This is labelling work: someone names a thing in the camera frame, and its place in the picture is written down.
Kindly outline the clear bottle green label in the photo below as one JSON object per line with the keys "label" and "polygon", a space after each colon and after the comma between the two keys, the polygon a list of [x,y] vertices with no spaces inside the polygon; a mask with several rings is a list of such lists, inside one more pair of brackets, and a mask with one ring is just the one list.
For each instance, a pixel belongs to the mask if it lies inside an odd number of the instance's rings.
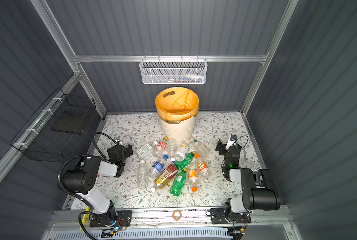
{"label": "clear bottle green label", "polygon": [[151,141],[138,148],[136,150],[136,156],[138,157],[138,159],[142,160],[149,154],[151,154],[155,150],[157,144],[157,141]]}

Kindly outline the clear bottle orange label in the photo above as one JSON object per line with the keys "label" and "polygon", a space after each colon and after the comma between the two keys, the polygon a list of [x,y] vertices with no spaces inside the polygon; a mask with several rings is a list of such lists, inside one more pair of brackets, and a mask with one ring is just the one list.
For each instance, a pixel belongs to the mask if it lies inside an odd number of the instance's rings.
{"label": "clear bottle orange label", "polygon": [[188,181],[191,185],[192,192],[197,192],[197,183],[199,180],[199,173],[195,163],[191,163],[188,167]]}
{"label": "clear bottle orange label", "polygon": [[205,161],[205,158],[200,154],[195,154],[195,165],[197,170],[202,178],[209,178],[211,175],[211,171],[208,167],[208,164]]}

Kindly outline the clear bottle blue label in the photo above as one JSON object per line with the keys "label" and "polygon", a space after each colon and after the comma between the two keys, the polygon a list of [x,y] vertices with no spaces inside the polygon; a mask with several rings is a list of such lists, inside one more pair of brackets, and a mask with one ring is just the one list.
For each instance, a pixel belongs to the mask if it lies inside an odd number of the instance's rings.
{"label": "clear bottle blue label", "polygon": [[152,165],[151,169],[148,172],[149,177],[158,176],[164,169],[168,163],[169,156],[162,155],[160,156]]}

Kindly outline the clear bottle red label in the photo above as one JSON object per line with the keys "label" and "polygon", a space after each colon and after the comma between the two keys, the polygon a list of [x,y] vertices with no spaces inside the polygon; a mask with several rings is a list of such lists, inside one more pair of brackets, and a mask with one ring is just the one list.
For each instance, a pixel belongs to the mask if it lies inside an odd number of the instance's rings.
{"label": "clear bottle red label", "polygon": [[168,144],[168,137],[163,137],[162,139],[160,139],[157,143],[157,145],[155,146],[155,150],[153,153],[153,156],[156,158],[159,158],[160,156],[163,155],[164,151],[166,150],[167,144]]}

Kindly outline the white yellow label bottle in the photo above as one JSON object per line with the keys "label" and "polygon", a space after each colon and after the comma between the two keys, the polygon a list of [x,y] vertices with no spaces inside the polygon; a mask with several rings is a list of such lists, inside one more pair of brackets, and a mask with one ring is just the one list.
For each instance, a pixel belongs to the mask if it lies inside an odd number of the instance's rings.
{"label": "white yellow label bottle", "polygon": [[186,154],[188,153],[190,147],[189,139],[182,140],[174,154],[174,158],[176,162],[181,162],[185,158]]}

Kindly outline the yellow tea bottle red label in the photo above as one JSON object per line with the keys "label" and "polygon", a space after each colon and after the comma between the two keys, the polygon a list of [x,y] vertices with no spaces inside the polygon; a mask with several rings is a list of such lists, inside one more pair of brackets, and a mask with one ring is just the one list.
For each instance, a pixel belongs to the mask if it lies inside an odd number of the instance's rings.
{"label": "yellow tea bottle red label", "polygon": [[158,189],[163,189],[177,173],[177,167],[174,164],[169,164],[168,167],[154,179],[150,191],[155,193]]}

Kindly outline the green bottle yellow cap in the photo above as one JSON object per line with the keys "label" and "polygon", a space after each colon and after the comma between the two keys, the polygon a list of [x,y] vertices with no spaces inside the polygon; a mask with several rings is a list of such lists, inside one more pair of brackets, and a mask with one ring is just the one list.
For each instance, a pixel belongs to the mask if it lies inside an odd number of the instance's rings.
{"label": "green bottle yellow cap", "polygon": [[170,188],[170,194],[178,197],[181,194],[181,190],[186,182],[187,169],[183,168],[174,179],[173,185]]}

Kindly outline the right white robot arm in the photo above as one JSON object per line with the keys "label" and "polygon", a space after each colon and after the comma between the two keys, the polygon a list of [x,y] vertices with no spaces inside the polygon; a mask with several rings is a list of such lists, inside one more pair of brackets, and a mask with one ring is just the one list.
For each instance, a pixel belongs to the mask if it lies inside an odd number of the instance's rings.
{"label": "right white robot arm", "polygon": [[274,180],[268,169],[249,169],[239,166],[242,146],[236,141],[229,140],[226,144],[219,140],[215,150],[224,156],[221,172],[228,182],[239,183],[241,194],[229,198],[224,203],[223,217],[246,215],[253,210],[277,211],[281,200]]}

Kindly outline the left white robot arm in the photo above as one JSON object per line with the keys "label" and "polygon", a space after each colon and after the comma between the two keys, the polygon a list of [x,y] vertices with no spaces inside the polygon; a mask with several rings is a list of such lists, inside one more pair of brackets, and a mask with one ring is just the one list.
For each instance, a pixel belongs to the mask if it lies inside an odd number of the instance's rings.
{"label": "left white robot arm", "polygon": [[96,186],[97,176],[118,178],[125,168],[125,160],[133,155],[133,147],[115,145],[108,149],[110,161],[100,156],[80,155],[67,160],[61,167],[57,180],[67,194],[85,203],[96,218],[115,221],[117,212],[110,201]]}

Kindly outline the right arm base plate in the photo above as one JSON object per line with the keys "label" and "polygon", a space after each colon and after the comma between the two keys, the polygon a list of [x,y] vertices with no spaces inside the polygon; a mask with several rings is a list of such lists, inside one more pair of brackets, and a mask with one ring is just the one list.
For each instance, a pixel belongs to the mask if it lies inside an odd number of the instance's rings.
{"label": "right arm base plate", "polygon": [[211,208],[210,209],[211,223],[214,225],[221,224],[250,224],[250,214],[227,212],[225,208]]}

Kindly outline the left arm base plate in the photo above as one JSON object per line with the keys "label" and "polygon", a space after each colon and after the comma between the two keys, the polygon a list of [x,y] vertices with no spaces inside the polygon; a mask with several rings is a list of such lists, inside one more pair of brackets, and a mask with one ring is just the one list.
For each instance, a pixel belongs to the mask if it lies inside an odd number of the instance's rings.
{"label": "left arm base plate", "polygon": [[132,211],[116,211],[116,213],[107,214],[90,214],[89,227],[91,228],[126,228],[130,225],[132,219]]}

